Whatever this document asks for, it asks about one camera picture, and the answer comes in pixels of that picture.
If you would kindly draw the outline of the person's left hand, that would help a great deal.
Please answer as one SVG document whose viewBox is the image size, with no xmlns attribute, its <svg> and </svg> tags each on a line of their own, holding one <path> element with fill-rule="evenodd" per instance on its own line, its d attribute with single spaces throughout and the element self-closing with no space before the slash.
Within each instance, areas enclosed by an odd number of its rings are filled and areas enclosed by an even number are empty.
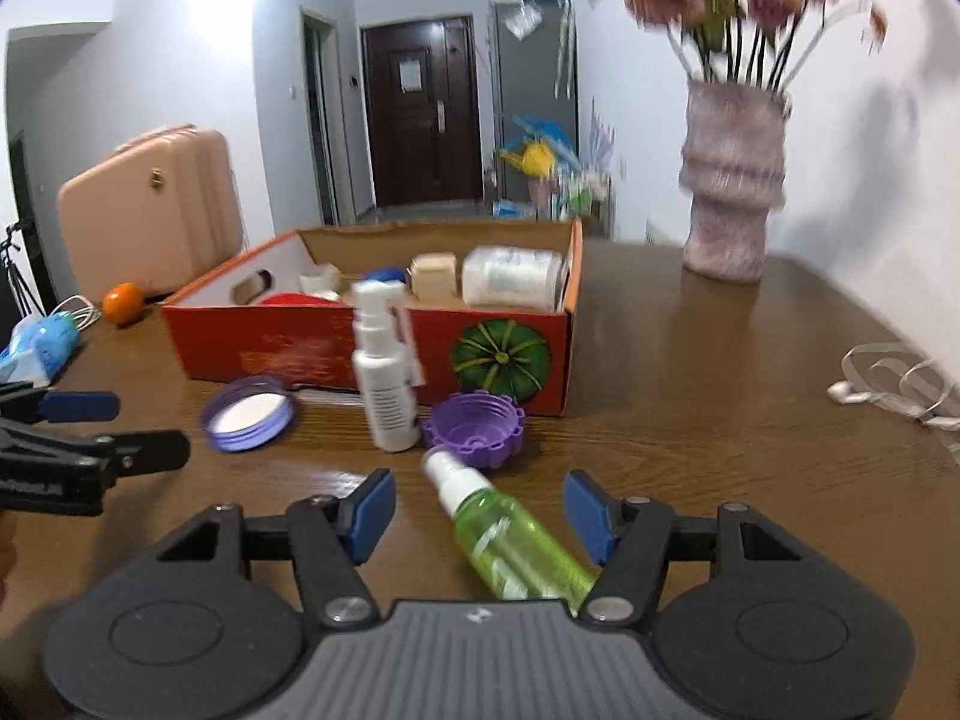
<svg viewBox="0 0 960 720">
<path fill-rule="evenodd" d="M 7 585 L 13 572 L 18 553 L 16 552 L 16 518 L 13 512 L 0 514 L 0 601 L 7 596 Z"/>
</svg>

